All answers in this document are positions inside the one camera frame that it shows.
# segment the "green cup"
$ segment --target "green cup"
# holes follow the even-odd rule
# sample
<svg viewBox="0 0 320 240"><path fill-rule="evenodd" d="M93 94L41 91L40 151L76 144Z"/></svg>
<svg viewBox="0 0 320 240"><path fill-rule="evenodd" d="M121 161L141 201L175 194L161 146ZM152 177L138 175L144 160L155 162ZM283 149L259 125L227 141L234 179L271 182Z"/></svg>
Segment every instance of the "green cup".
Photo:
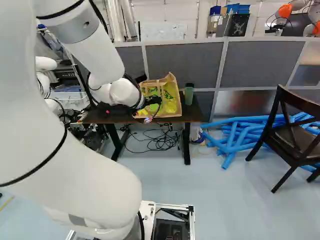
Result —
<svg viewBox="0 0 320 240"><path fill-rule="evenodd" d="M184 88L184 101L185 105L192 105L192 101L194 99L194 89L195 85L191 82L185 84Z"/></svg>

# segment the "chair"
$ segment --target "chair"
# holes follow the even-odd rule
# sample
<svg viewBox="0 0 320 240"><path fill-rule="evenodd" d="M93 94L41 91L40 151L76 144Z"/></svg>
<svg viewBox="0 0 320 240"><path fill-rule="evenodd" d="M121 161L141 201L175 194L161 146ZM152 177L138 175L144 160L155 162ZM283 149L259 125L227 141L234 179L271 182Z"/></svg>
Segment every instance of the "chair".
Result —
<svg viewBox="0 0 320 240"><path fill-rule="evenodd" d="M285 118L285 124L273 127L273 122L278 111L279 104ZM312 118L290 122L287 105L295 107L311 116ZM320 168L316 165L320 162L320 134L318 136L305 130L300 125L316 122L320 119L320 105L310 100L304 99L278 85L274 102L267 123L263 129L260 139L253 147L252 151L245 158L247 162L251 161L266 143L275 151L288 165L290 169L280 179L280 181L271 190L275 193L279 187L290 177L290 175L300 166L311 165L316 171L308 178L308 182L313 181L320 175Z"/></svg>

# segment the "cubicle wall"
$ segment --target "cubicle wall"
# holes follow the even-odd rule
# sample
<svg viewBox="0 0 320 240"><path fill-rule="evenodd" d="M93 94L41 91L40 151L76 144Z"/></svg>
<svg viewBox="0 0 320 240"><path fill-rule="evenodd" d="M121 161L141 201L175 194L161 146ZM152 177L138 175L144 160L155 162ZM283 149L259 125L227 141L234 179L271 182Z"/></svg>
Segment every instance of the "cubicle wall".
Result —
<svg viewBox="0 0 320 240"><path fill-rule="evenodd" d="M302 65L314 38L224 37L204 42L118 43L126 71L149 79L172 72L178 86L194 83L206 121L268 114L278 84L320 103L320 60Z"/></svg>

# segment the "paper bag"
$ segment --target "paper bag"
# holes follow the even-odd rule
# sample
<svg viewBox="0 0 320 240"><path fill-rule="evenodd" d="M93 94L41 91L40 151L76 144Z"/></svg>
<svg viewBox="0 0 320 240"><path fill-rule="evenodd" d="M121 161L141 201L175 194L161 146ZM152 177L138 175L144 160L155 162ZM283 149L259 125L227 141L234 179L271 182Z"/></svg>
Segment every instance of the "paper bag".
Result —
<svg viewBox="0 0 320 240"><path fill-rule="evenodd" d="M154 118L180 117L182 115L177 80L171 72L165 78L142 81L139 85L143 96L160 96L162 104L156 115L159 105L151 104L138 110L136 115L133 116L135 119L150 118L154 115Z"/></svg>

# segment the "orange robot part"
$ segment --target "orange robot part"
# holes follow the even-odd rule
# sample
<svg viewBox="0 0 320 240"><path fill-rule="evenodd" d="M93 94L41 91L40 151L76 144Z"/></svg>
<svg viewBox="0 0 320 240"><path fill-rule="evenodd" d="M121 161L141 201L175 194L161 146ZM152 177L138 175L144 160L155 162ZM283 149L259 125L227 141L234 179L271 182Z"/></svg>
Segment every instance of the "orange robot part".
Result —
<svg viewBox="0 0 320 240"><path fill-rule="evenodd" d="M278 10L279 16L285 19L288 19L291 13L292 13L292 4L290 3L282 5Z"/></svg>
<svg viewBox="0 0 320 240"><path fill-rule="evenodd" d="M312 34L313 35L320 35L320 21L317 21L315 24L314 24L314 29L312 31Z"/></svg>

